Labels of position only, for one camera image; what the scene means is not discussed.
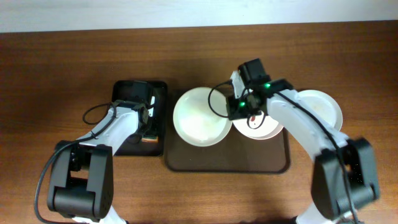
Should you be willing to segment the orange green scrub sponge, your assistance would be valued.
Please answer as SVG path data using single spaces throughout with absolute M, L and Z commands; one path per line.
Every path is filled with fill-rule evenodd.
M 159 138 L 156 136 L 155 138 L 142 138 L 142 142 L 151 142 L 151 143 L 157 143 L 159 142 Z

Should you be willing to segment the white plate with red sauce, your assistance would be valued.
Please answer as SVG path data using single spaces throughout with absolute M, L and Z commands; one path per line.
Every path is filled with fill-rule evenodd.
M 283 129 L 283 125 L 263 113 L 249 119 L 234 120 L 233 125 L 244 136 L 257 140 L 273 138 Z

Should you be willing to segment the cream plate with red stain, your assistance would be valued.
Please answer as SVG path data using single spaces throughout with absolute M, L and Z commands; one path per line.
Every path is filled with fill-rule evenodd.
M 173 124 L 177 134 L 188 144 L 208 147 L 222 141 L 232 127 L 226 118 L 226 97 L 218 90 L 197 87 L 177 100 Z

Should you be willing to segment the light blue stained plate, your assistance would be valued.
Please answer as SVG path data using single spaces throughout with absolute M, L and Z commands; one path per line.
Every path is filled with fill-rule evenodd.
M 318 90 L 304 90 L 299 97 L 322 119 L 337 130 L 343 125 L 343 113 L 339 104 L 329 95 Z

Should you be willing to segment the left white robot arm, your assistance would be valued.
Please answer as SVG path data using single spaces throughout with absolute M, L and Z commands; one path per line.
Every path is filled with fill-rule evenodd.
M 48 209 L 78 223 L 125 223 L 113 207 L 113 157 L 162 154 L 166 101 L 164 82 L 117 81 L 102 120 L 55 146 L 45 165 Z

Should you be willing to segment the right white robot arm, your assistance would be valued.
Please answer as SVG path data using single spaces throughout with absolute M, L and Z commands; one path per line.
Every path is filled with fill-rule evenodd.
M 376 159 L 365 138 L 351 139 L 329 125 L 286 79 L 273 80 L 257 58 L 228 81 L 228 119 L 264 113 L 300 143 L 313 161 L 312 204 L 294 223 L 359 223 L 357 211 L 380 197 Z

